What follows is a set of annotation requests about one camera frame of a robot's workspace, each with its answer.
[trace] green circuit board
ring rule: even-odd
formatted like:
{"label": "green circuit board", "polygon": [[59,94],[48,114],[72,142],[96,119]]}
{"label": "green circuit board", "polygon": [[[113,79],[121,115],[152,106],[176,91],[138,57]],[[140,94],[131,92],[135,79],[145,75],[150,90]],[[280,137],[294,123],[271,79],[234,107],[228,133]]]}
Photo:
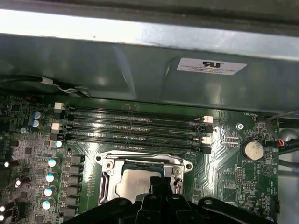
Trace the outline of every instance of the green circuit board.
{"label": "green circuit board", "polygon": [[[109,150],[178,155],[194,165],[184,176],[187,200],[196,203],[203,197],[216,197],[266,218],[277,218],[278,149],[264,121],[270,114],[61,96],[11,96],[2,97],[1,102],[8,106],[2,123],[9,124],[2,130],[0,158],[20,162],[10,173],[0,173],[7,180],[0,185],[1,203],[17,200],[24,207],[23,211],[19,208],[15,223],[62,223],[98,206],[101,166],[94,156]],[[67,107],[63,117],[55,113],[55,102]],[[44,114],[38,128],[32,127],[35,111]],[[195,121],[204,116],[213,118],[209,125]],[[52,138],[53,123],[62,124],[68,136],[60,147]],[[208,134],[207,125],[212,127]],[[21,133],[21,128],[26,128],[26,133]],[[194,141],[202,137],[208,137],[211,144]],[[261,159],[249,160],[240,150],[249,140],[263,144]],[[82,155],[84,161],[77,202],[68,206],[72,155]],[[48,160],[54,157],[61,163],[50,168]],[[47,197],[43,192],[50,185],[45,176],[50,172],[59,174],[51,183],[57,188],[53,195],[56,203],[44,210],[42,203]],[[19,176],[29,176],[31,182],[15,188]]]}

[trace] motherboard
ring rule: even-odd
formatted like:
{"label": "motherboard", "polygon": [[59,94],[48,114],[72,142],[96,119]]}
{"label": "motherboard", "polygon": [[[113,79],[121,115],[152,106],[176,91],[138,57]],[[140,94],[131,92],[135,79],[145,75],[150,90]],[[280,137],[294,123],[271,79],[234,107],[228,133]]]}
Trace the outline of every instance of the motherboard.
{"label": "motherboard", "polygon": [[5,223],[58,224],[118,196],[134,202],[148,193],[151,176],[163,175],[194,203],[215,197],[277,219],[270,114],[65,96],[0,99]]}

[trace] cpu socket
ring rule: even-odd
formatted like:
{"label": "cpu socket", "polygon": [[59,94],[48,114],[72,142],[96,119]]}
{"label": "cpu socket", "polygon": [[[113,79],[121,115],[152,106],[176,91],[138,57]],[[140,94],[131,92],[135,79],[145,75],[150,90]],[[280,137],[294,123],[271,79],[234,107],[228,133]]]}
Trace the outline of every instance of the cpu socket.
{"label": "cpu socket", "polygon": [[191,162],[169,154],[112,150],[94,160],[102,166],[99,204],[118,197],[134,203],[137,196],[150,193],[152,176],[170,177],[172,192],[182,194],[184,174],[193,170]]}

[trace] printed label on board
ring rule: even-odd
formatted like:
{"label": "printed label on board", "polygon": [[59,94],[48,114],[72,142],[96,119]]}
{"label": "printed label on board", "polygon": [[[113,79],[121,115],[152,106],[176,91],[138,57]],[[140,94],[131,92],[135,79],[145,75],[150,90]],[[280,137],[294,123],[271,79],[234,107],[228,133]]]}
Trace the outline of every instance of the printed label on board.
{"label": "printed label on board", "polygon": [[236,72],[240,71],[246,65],[247,64],[232,62],[218,62],[193,58],[181,58],[177,70],[231,76]]}

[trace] mounting screw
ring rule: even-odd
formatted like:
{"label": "mounting screw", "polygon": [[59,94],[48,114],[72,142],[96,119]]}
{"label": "mounting screw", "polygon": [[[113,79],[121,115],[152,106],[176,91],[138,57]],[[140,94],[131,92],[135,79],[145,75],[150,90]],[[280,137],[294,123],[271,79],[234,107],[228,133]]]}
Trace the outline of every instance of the mounting screw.
{"label": "mounting screw", "polygon": [[244,124],[238,123],[235,127],[240,131],[244,128]]}
{"label": "mounting screw", "polygon": [[180,167],[174,167],[172,168],[172,173],[175,175],[175,176],[180,176],[182,174],[182,170]]}
{"label": "mounting screw", "polygon": [[213,204],[213,202],[211,200],[208,200],[208,199],[204,200],[204,203],[205,204]]}
{"label": "mounting screw", "polygon": [[111,170],[113,168],[113,163],[111,161],[107,161],[105,163],[106,169]]}
{"label": "mounting screw", "polygon": [[190,163],[188,163],[188,164],[186,165],[186,168],[187,168],[187,169],[191,169],[191,168],[192,168],[192,165],[191,165]]}

